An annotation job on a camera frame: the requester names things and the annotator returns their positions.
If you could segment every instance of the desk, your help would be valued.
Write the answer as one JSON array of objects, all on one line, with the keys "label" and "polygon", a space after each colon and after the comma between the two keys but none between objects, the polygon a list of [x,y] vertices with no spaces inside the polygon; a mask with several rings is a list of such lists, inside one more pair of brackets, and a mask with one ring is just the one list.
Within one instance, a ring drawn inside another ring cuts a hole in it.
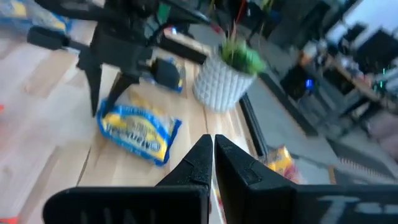
[{"label": "desk", "polygon": [[[95,23],[81,21],[72,36],[87,43],[94,27]],[[167,35],[210,52],[182,35]],[[20,215],[20,223],[41,223],[45,201],[77,185],[153,186],[202,134],[224,134],[249,152],[251,138],[239,105],[228,113],[214,114],[194,99],[192,83],[199,65],[176,58],[186,69],[181,95],[148,83],[132,88],[182,120],[170,160],[159,168],[102,137],[91,117],[85,76],[75,68],[76,55],[41,49],[12,35],[0,43],[0,102],[5,106],[0,114],[0,217]],[[117,72],[103,67],[100,98],[108,95]]]},{"label": "desk", "polygon": [[369,98],[371,101],[380,103],[384,109],[391,111],[392,113],[398,112],[398,101],[392,101],[391,99],[382,98],[375,91],[373,91],[373,89],[367,83],[363,82],[360,79],[352,78],[351,74],[345,68],[343,68],[339,61],[337,61],[331,55],[328,56],[328,62],[326,64],[335,67],[336,70],[340,74],[342,74],[349,82],[351,82],[355,86],[355,88],[365,97]]}]

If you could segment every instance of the bag of chips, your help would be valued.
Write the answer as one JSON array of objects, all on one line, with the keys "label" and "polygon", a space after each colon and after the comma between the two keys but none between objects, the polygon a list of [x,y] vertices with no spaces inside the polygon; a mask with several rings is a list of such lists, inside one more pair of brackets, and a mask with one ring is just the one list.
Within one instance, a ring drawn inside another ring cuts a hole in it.
[{"label": "bag of chips", "polygon": [[102,118],[102,102],[97,122],[102,134],[129,152],[163,166],[181,121],[165,114],[138,94],[131,96],[132,105],[115,105]]},{"label": "bag of chips", "polygon": [[296,184],[305,184],[304,178],[297,170],[294,160],[285,146],[269,154],[266,166]]}]

